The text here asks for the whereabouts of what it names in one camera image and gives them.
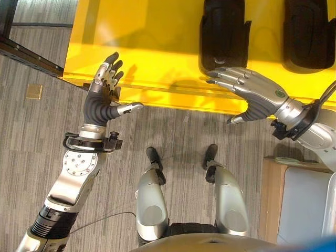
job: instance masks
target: robotic arm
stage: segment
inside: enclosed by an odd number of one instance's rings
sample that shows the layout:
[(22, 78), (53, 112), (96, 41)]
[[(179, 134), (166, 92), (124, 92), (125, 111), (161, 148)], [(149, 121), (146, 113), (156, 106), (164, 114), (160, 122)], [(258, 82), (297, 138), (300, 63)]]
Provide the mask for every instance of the robotic arm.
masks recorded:
[(108, 138), (105, 137), (107, 122), (143, 107), (139, 102), (110, 105), (115, 87), (123, 76), (123, 72), (118, 72), (122, 61), (115, 63), (118, 56), (116, 52), (109, 56), (94, 76), (84, 105), (85, 123), (79, 134), (66, 133), (63, 145), (67, 152), (61, 174), (17, 252), (64, 250), (76, 217), (105, 164), (107, 153), (121, 148), (118, 133), (111, 132)]
[(336, 81), (319, 100), (305, 105), (289, 98), (281, 86), (265, 76), (245, 68), (219, 68), (208, 73), (208, 83), (224, 87), (248, 102), (248, 109), (232, 117), (228, 124), (254, 121), (274, 114), (273, 135), (291, 138), (315, 152), (322, 162), (336, 172), (336, 113), (321, 109), (336, 90)]

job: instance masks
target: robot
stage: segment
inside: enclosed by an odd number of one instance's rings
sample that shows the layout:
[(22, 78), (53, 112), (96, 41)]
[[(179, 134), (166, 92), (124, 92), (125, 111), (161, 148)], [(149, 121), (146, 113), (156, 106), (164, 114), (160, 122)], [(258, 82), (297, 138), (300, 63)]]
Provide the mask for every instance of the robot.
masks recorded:
[[(111, 106), (117, 96), (118, 72), (122, 61), (118, 53), (109, 56), (99, 67), (88, 91), (84, 108), (84, 125), (79, 134), (66, 133), (67, 150), (62, 171), (45, 199), (33, 225), (27, 230), (17, 252), (60, 252), (69, 239), (70, 230), (92, 190), (106, 155), (121, 149), (117, 132), (106, 137), (109, 120), (143, 108), (139, 102)], [(273, 135), (291, 138), (315, 152), (321, 161), (336, 171), (336, 116), (322, 109), (336, 90), (336, 81), (319, 100), (305, 105), (290, 98), (272, 80), (245, 68), (223, 68), (208, 73), (208, 83), (226, 88), (248, 102), (248, 109), (228, 120), (228, 124), (254, 121), (275, 115)], [(248, 218), (242, 191), (234, 176), (216, 162), (217, 148), (211, 145), (203, 168), (206, 180), (216, 187), (215, 225), (172, 224), (161, 191), (165, 183), (162, 164), (154, 148), (148, 148), (151, 165), (141, 176), (136, 203), (136, 226), (139, 244), (134, 251), (246, 251), (270, 244), (246, 237)]]

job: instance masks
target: yellow table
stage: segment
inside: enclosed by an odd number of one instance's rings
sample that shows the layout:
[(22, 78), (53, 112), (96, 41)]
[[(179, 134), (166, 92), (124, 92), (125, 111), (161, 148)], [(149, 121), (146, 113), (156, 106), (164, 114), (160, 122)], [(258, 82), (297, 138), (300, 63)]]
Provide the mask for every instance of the yellow table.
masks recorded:
[[(311, 74), (282, 66), (284, 1), (245, 0), (245, 20), (252, 20), (247, 67), (310, 103), (336, 79), (336, 65)], [(336, 16), (335, 0), (328, 0), (328, 9), (329, 19)], [(205, 83), (198, 68), (202, 14), (203, 0), (80, 0), (63, 80), (90, 83), (106, 56), (118, 51), (125, 72), (120, 102), (241, 113), (246, 102)], [(324, 107), (336, 111), (336, 93)]]

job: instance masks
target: black foot-shaped object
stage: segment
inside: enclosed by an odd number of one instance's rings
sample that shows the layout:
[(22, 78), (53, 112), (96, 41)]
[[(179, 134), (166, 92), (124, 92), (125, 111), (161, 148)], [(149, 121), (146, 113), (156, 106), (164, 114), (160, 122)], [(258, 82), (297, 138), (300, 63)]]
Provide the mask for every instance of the black foot-shaped object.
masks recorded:
[(156, 151), (156, 149), (154, 147), (148, 147), (146, 153), (147, 153), (148, 159), (151, 161), (151, 164), (157, 163), (159, 165), (160, 170), (162, 171), (163, 166), (161, 164), (160, 156), (158, 152)]
[(206, 150), (205, 152), (205, 157), (204, 157), (204, 160), (203, 160), (203, 169), (204, 170), (207, 170), (207, 162), (211, 161), (211, 160), (215, 160), (215, 156), (217, 154), (217, 150), (218, 150), (218, 147), (216, 144), (211, 144), (208, 149)]

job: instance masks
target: screw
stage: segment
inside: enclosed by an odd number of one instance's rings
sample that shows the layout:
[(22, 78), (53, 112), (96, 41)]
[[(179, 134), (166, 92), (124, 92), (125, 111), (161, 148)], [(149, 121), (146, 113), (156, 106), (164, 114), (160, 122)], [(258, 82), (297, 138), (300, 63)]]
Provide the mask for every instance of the screw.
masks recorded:
[(110, 132), (110, 139), (118, 139), (119, 133), (112, 131)]

